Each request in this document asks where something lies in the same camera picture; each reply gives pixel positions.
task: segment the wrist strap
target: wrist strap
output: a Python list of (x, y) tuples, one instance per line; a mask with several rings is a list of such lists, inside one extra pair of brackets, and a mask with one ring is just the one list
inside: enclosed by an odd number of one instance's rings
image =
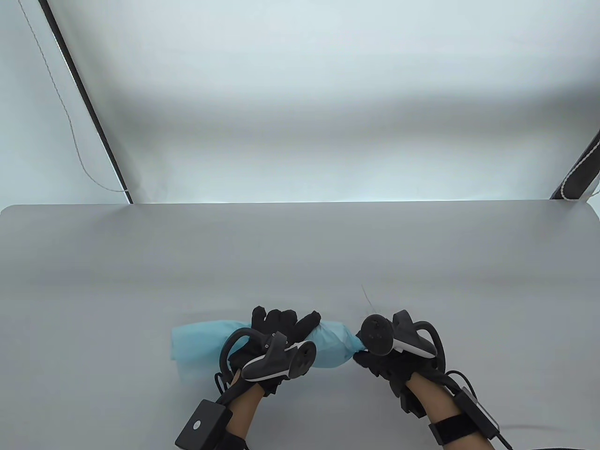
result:
[(477, 425), (465, 413), (431, 424), (429, 429), (439, 445), (449, 444), (479, 431)]
[(246, 441), (241, 437), (234, 436), (228, 431), (223, 434), (223, 439), (216, 450), (244, 450), (246, 447)]

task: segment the white tabletop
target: white tabletop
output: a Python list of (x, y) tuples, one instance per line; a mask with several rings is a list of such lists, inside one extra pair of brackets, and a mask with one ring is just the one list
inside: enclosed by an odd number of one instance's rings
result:
[[(212, 379), (169, 331), (317, 309), (439, 330), (515, 449), (597, 448), (600, 223), (554, 201), (15, 206), (0, 215), (0, 448), (172, 448)], [(436, 448), (349, 362), (261, 405), (252, 449)]]

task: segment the light blue cloth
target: light blue cloth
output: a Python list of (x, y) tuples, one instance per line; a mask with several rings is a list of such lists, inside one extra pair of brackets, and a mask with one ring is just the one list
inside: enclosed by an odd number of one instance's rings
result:
[[(218, 372), (218, 360), (227, 338), (239, 328), (249, 328), (248, 322), (215, 320), (179, 326), (171, 331), (171, 359), (176, 361), (182, 382), (193, 382)], [(307, 340), (317, 346), (313, 367), (334, 368), (348, 361), (354, 353), (365, 350), (359, 338), (340, 322), (322, 321)], [(242, 338), (232, 353), (248, 338)]]

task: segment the black pole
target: black pole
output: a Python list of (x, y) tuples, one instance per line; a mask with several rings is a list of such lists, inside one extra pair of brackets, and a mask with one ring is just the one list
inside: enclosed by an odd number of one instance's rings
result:
[[(81, 80), (81, 77), (79, 76), (79, 72), (77, 71), (75, 62), (73, 61), (73, 58), (71, 57), (71, 53), (69, 52), (69, 49), (67, 48), (67, 43), (65, 42), (64, 38), (62, 37), (61, 30), (58, 28), (58, 24), (56, 22), (54, 14), (52, 13), (52, 9), (50, 8), (50, 5), (48, 4), (47, 0), (38, 0), (38, 2), (40, 3), (42, 11), (44, 11), (44, 15), (46, 17), (46, 20), (48, 21), (48, 25), (50, 25), (50, 29), (52, 30), (52, 34), (54, 35), (54, 39), (56, 39), (56, 42), (58, 43), (58, 47), (62, 53), (62, 56), (65, 59), (65, 61), (67, 62), (67, 66), (69, 67), (69, 70), (71, 71), (71, 75), (73, 76), (73, 80), (75, 81), (75, 84), (77, 86), (77, 90), (79, 90), (79, 94), (81, 95), (81, 98), (83, 99), (83, 102), (85, 103), (85, 107), (88, 110), (88, 114), (91, 117), (92, 122), (94, 123), (94, 127), (96, 128), (96, 132), (100, 136), (100, 140), (102, 141), (104, 150), (106, 150), (106, 154), (109, 157), (110, 163), (112, 164), (112, 166), (115, 170), (115, 173), (116, 173), (117, 177), (119, 178), (119, 182), (121, 183), (123, 190), (126, 191), (127, 185), (125, 184), (125, 180), (123, 179), (121, 170), (119, 169), (119, 166), (116, 163), (115, 155), (113, 154), (113, 152), (110, 148), (110, 144), (109, 144), (108, 140), (106, 139), (106, 135), (104, 133), (104, 130), (102, 129), (102, 125), (100, 125), (100, 120), (98, 119), (98, 116), (96, 115), (96, 111), (94, 110), (92, 101), (89, 99), (88, 92), (85, 90), (85, 86), (83, 85), (83, 81)], [(131, 195), (129, 194), (128, 191), (125, 192), (125, 195), (127, 196), (127, 200), (129, 201), (129, 203), (133, 204), (133, 200), (131, 199)]]
[[(600, 173), (600, 148), (598, 148), (600, 146), (599, 142), (600, 131), (598, 131), (597, 135), (590, 142), (590, 145), (587, 146), (586, 150), (581, 154), (577, 162), (569, 170), (570, 173), (575, 166), (585, 159), (585, 161), (583, 161), (579, 167), (577, 167), (577, 169), (571, 174), (565, 183), (563, 191), (566, 198), (575, 200), (580, 199), (583, 193), (590, 187), (590, 184), (592, 184), (594, 179), (598, 176), (598, 173)], [(560, 193), (560, 188), (564, 182), (565, 179), (563, 178), (559, 186), (556, 188), (556, 191), (554, 191), (554, 194), (552, 194), (551, 200), (563, 199)]]

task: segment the hand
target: hand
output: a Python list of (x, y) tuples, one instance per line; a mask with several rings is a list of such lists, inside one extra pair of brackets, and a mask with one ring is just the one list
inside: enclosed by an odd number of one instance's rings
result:
[[(306, 317), (298, 320), (295, 311), (272, 310), (269, 314), (261, 306), (257, 306), (252, 311), (252, 328), (263, 334), (273, 334), (280, 332), (287, 337), (287, 346), (304, 341), (311, 332), (317, 328), (321, 322), (321, 315), (313, 311)], [(254, 358), (264, 355), (265, 352), (260, 344), (249, 341), (244, 347), (233, 353), (229, 357), (229, 364), (233, 372), (241, 370), (246, 363)], [(273, 378), (259, 382), (259, 385), (265, 391), (265, 397), (274, 394), (277, 386), (286, 379), (285, 377)]]
[(400, 389), (412, 377), (412, 374), (433, 365), (434, 360), (422, 358), (409, 352), (392, 350), (385, 356), (377, 356), (370, 352), (358, 352), (353, 356), (360, 366), (367, 368), (376, 377), (381, 376), (389, 381), (389, 385), (396, 397), (400, 396)]

